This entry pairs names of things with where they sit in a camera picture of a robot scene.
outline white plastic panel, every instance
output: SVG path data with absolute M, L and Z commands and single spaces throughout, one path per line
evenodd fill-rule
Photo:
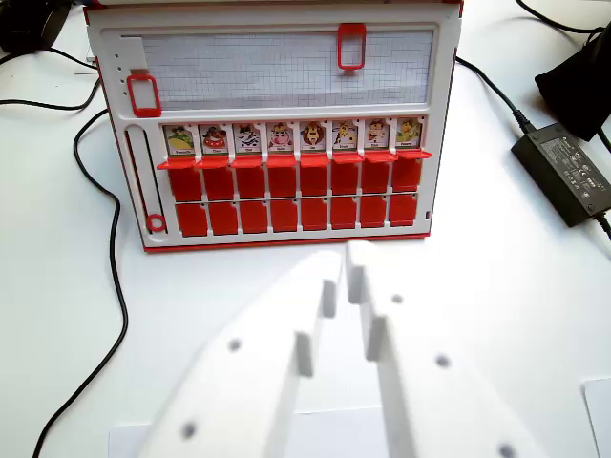
M 305 239 L 338 239 L 355 237 L 375 236 L 424 236 L 431 230 L 431 215 L 437 181 L 437 172 L 441 156 L 441 144 L 445 125 L 446 109 L 449 99 L 449 88 L 453 70 L 454 49 L 458 43 L 460 33 L 460 5 L 444 3 L 407 3 L 407 4 L 350 4 L 349 8 L 341 8 L 338 5 L 317 5 L 312 8 L 308 5 L 278 4 L 249 6 L 241 4 L 233 6 L 224 5 L 182 5 L 178 7 L 121 7 L 108 8 L 104 10 L 90 10 L 90 26 L 88 33 L 92 43 L 92 49 L 99 59 L 100 68 L 104 77 L 104 86 L 113 122 L 118 132 L 123 132 L 128 126 L 138 125 L 142 128 L 149 141 L 150 156 L 152 159 L 153 175 L 158 185 L 158 200 L 167 223 L 167 233 L 156 232 L 150 234 L 146 228 L 148 198 L 145 202 L 134 199 L 137 218 L 140 222 L 140 231 L 146 249 L 171 248 L 187 245 L 215 245 L 241 242 L 268 242 L 268 241 L 291 241 Z M 130 73 L 139 73 L 141 57 L 144 54 L 148 60 L 144 43 L 149 39 L 176 39 L 189 37 L 201 37 L 205 34 L 227 35 L 227 34 L 304 34 L 304 33 L 326 33 L 332 37 L 333 49 L 337 44 L 337 31 L 344 23 L 364 23 L 368 29 L 367 49 L 369 52 L 377 53 L 371 42 L 370 34 L 374 33 L 398 33 L 405 36 L 429 36 L 431 38 L 429 64 L 427 69 L 419 69 L 425 72 L 422 76 L 424 89 L 424 100 L 418 103 L 367 103 L 358 105 L 331 104 L 326 106 L 282 106 L 282 104 L 269 108 L 221 108 L 221 109 L 175 109 L 171 103 L 161 101 L 161 117 L 138 117 L 133 110 L 130 96 L 127 91 L 127 79 Z M 122 46 L 125 38 L 136 37 L 142 41 L 142 49 L 135 52 L 133 49 Z M 354 55 L 347 54 L 346 60 L 353 62 L 358 60 L 356 43 L 347 41 L 344 50 L 349 52 L 354 48 Z M 147 62 L 149 71 L 154 71 L 151 62 Z M 163 90 L 163 84 L 158 81 L 159 88 Z M 306 198 L 302 194 L 304 177 L 298 170 L 296 174 L 297 192 L 295 199 L 298 207 L 298 227 L 294 231 L 277 232 L 271 226 L 264 233 L 245 233 L 239 225 L 238 232 L 226 235 L 214 235 L 211 228 L 211 215 L 209 212 L 210 199 L 206 179 L 200 171 L 201 195 L 197 193 L 189 198 L 193 203 L 203 205 L 204 211 L 199 212 L 199 219 L 203 215 L 208 219 L 208 229 L 198 231 L 196 235 L 185 237 L 181 232 L 183 221 L 177 216 L 177 204 L 179 200 L 173 195 L 169 173 L 158 169 L 159 164 L 168 159 L 167 145 L 162 134 L 164 125 L 184 125 L 199 138 L 199 126 L 206 124 L 217 124 L 226 135 L 227 149 L 229 150 L 229 161 L 237 157 L 235 154 L 235 138 L 232 126 L 235 123 L 251 123 L 262 126 L 261 156 L 263 160 L 263 174 L 265 183 L 264 196 L 260 196 L 265 202 L 273 202 L 274 197 L 270 195 L 270 174 L 266 165 L 268 158 L 273 156 L 269 152 L 269 131 L 266 126 L 270 123 L 284 123 L 293 134 L 293 153 L 298 161 L 303 161 L 305 152 L 302 151 L 302 141 L 297 141 L 302 135 L 305 125 L 310 122 L 318 123 L 325 130 L 325 136 L 319 141 L 319 148 L 324 146 L 324 152 L 329 159 L 335 155 L 333 149 L 333 122 L 342 119 L 356 120 L 359 129 L 357 141 L 357 153 L 363 157 L 368 153 L 368 119 L 384 119 L 390 140 L 389 151 L 391 154 L 399 153 L 395 139 L 399 128 L 403 124 L 397 124 L 397 119 L 406 117 L 417 117 L 423 122 L 419 146 L 432 157 L 420 159 L 422 163 L 421 179 L 417 189 L 394 190 L 396 169 L 390 170 L 387 188 L 376 192 L 384 195 L 389 201 L 391 193 L 415 193 L 417 195 L 417 209 L 413 223 L 403 225 L 390 224 L 389 206 L 387 205 L 387 221 L 381 227 L 363 227 L 360 217 L 357 217 L 353 228 L 331 228 L 332 217 L 331 206 L 335 197 L 331 191 L 331 166 L 327 167 L 327 189 L 323 198 L 327 199 L 327 227 L 320 230 L 303 230 L 300 199 Z M 410 130 L 401 135 L 411 138 Z M 123 162 L 131 163 L 129 150 L 121 135 L 119 136 L 119 149 L 123 156 Z M 199 141 L 195 142 L 195 159 L 202 159 L 203 149 Z M 141 155 L 144 152 L 134 151 Z M 241 196 L 237 184 L 237 170 L 231 169 L 234 188 L 223 199 L 231 201 L 233 198 L 236 209 L 236 218 L 241 220 L 242 210 Z M 355 194 L 357 214 L 362 209 L 361 185 L 363 166 L 359 165 L 358 184 Z M 137 194 L 137 180 L 134 171 L 127 171 L 130 189 Z M 155 191 L 143 190 L 143 195 L 154 196 Z M 271 209 L 267 206 L 267 222 L 273 219 Z
M 337 32 L 153 35 L 143 43 L 164 110 L 424 103 L 432 31 L 369 31 L 365 67 L 353 72 L 338 67 Z

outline power adapter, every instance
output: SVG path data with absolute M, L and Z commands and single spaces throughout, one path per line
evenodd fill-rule
M 569 227 L 611 209 L 611 185 L 562 125 L 533 128 L 512 152 Z

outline red clip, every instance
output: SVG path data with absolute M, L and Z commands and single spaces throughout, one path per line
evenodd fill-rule
M 281 167 L 292 167 L 297 163 L 294 155 L 270 155 L 267 158 L 267 167 L 276 169 Z
M 361 35 L 361 63 L 357 65 L 344 65 L 342 63 L 342 42 L 347 35 Z M 365 67 L 365 41 L 367 28 L 365 24 L 340 24 L 337 30 L 337 65 L 342 70 L 359 70 Z
M 431 153 L 422 151 L 421 149 L 417 149 L 417 150 L 397 149 L 397 155 L 404 159 L 428 159 L 429 157 L 432 157 Z
M 231 167 L 234 169 L 252 169 L 254 167 L 261 167 L 262 164 L 261 155 L 243 155 L 237 156 L 231 163 Z
M 168 160 L 157 166 L 160 170 L 182 170 L 190 169 L 195 165 L 195 158 L 189 157 L 168 157 Z
M 395 156 L 389 150 L 365 151 L 365 159 L 372 163 L 388 163 L 397 160 L 397 156 Z
M 133 81 L 150 81 L 153 84 L 153 92 L 155 93 L 155 108 L 139 108 L 136 105 L 136 99 L 134 98 L 134 88 L 132 87 Z M 161 116 L 161 100 L 159 100 L 159 92 L 157 90 L 157 81 L 155 78 L 148 73 L 137 73 L 130 74 L 127 77 L 127 89 L 130 92 L 130 98 L 132 99 L 132 108 L 134 109 L 134 115 L 137 117 L 160 117 Z
M 196 162 L 193 166 L 195 169 L 222 169 L 229 165 L 228 156 L 210 156 L 204 157 L 201 161 Z
M 357 164 L 363 162 L 363 157 L 356 151 L 335 151 L 333 160 L 338 164 Z

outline red plastic frame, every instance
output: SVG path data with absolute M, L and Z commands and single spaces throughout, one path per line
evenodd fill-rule
M 172 251 L 195 251 L 195 250 L 222 250 L 226 248 L 248 248 L 256 246 L 274 245 L 310 245 L 313 243 L 342 243 L 349 240 L 401 240 L 401 239 L 423 239 L 430 236 L 430 232 L 422 234 L 400 234 L 396 236 L 364 236 L 364 237 L 340 237 L 337 239 L 293 239 L 293 240 L 269 240 L 269 241 L 241 241 L 237 243 L 216 243 L 210 245 L 177 245 L 177 246 L 143 246 L 147 253 L 169 253 Z
M 153 84 L 153 92 L 155 93 L 155 108 L 139 108 L 136 105 L 134 99 L 134 88 L 133 81 L 150 81 Z M 132 108 L 134 109 L 134 115 L 137 117 L 161 117 L 161 100 L 159 100 L 159 91 L 157 89 L 157 81 L 155 77 L 148 73 L 137 73 L 130 74 L 127 77 L 127 89 L 130 92 L 130 99 L 132 100 Z
M 342 43 L 347 35 L 361 35 L 361 63 L 344 65 L 342 63 Z M 359 70 L 365 67 L 365 44 L 367 42 L 367 27 L 365 24 L 340 24 L 337 30 L 337 65 L 342 70 Z

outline white surface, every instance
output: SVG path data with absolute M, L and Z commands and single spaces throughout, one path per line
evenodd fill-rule
M 341 271 L 340 255 L 319 251 L 265 288 L 194 358 L 138 458 L 283 458 L 299 383 L 315 373 L 322 319 L 335 316 Z
M 607 3 L 531 3 L 576 27 L 611 17 Z M 57 48 L 82 55 L 83 29 L 75 16 Z M 533 77 L 584 39 L 541 25 L 512 1 L 471 0 L 459 53 L 544 126 L 553 118 Z M 0 81 L 1 98 L 78 103 L 95 78 L 74 76 L 70 62 L 40 54 L 1 66 Z M 32 455 L 42 426 L 120 326 L 107 260 L 112 203 L 72 157 L 74 134 L 102 107 L 99 94 L 84 114 L 0 110 L 3 457 Z M 609 121 L 606 130 L 611 133 Z M 611 246 L 594 222 L 565 227 L 510 153 L 517 132 L 502 102 L 457 66 L 432 236 L 378 246 L 389 275 L 401 277 L 406 303 L 439 308 L 466 354 L 551 456 L 596 458 L 579 387 L 611 376 Z M 600 141 L 583 146 L 610 178 L 611 155 Z M 85 136 L 81 151 L 123 202 L 117 258 L 131 326 L 116 358 L 52 430 L 44 458 L 106 458 L 111 427 L 150 422 L 201 343 L 264 285 L 320 248 L 145 255 L 107 121 Z M 298 410 L 380 404 L 375 368 L 363 359 L 356 306 L 340 301 L 338 316 L 326 323 L 318 363 L 316 378 L 301 385 Z
M 432 31 L 368 31 L 365 67 L 354 73 L 337 65 L 337 32 L 142 41 L 165 110 L 424 103 L 427 97 Z
M 379 407 L 296 413 L 284 458 L 387 458 Z M 148 425 L 113 427 L 108 458 L 136 458 Z
M 611 457 L 611 379 L 589 380 L 583 384 L 592 429 L 600 458 Z

